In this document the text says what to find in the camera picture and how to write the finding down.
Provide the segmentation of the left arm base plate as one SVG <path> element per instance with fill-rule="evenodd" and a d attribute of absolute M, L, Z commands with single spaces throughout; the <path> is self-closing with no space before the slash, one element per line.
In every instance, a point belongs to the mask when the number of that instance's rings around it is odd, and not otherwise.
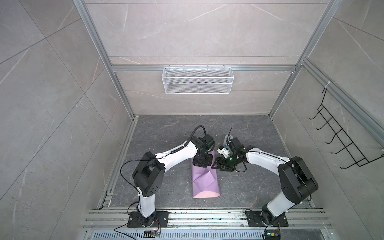
<path fill-rule="evenodd" d="M 169 221 L 169 212 L 155 211 L 152 215 L 144 218 L 140 212 L 131 212 L 129 221 L 127 224 L 128 228 L 140 228 L 140 227 L 153 227 L 166 228 Z"/>

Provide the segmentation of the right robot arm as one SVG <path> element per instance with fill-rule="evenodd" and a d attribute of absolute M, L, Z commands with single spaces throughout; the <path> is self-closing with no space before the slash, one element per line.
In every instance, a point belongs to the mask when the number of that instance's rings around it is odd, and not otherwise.
<path fill-rule="evenodd" d="M 238 138 L 218 148 L 213 168 L 233 172 L 240 163 L 257 165 L 280 178 L 281 192 L 264 205 L 261 211 L 265 226 L 275 224 L 287 210 L 305 201 L 319 189 L 315 177 L 302 158 L 280 157 L 253 146 L 244 147 Z"/>

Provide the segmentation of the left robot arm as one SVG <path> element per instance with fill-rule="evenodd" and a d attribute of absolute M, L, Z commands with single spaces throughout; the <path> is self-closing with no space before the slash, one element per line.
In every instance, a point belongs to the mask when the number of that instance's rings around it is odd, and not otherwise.
<path fill-rule="evenodd" d="M 165 173 L 177 164 L 192 159 L 193 165 L 207 168 L 213 163 L 210 151 L 215 146 L 212 136 L 193 136 L 181 145 L 159 154 L 147 152 L 134 170 L 132 177 L 139 191 L 138 212 L 142 220 L 153 220 L 156 215 L 155 194 L 160 189 Z"/>

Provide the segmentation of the pink wrapping paper sheet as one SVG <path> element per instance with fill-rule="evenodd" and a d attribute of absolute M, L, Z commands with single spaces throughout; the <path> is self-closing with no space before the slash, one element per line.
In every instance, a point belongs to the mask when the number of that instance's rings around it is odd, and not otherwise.
<path fill-rule="evenodd" d="M 215 152 L 211 151 L 209 154 L 213 155 L 213 160 L 211 165 L 208 165 L 206 168 L 196 167 L 191 164 L 194 199 L 216 198 L 221 195 L 217 170 L 212 169 Z"/>

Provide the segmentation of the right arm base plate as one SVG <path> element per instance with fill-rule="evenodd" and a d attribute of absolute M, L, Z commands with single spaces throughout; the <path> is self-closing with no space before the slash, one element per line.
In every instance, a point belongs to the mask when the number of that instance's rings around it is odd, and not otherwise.
<path fill-rule="evenodd" d="M 245 215 L 249 227 L 288 227 L 288 221 L 285 214 L 278 217 L 263 211 L 245 210 Z"/>

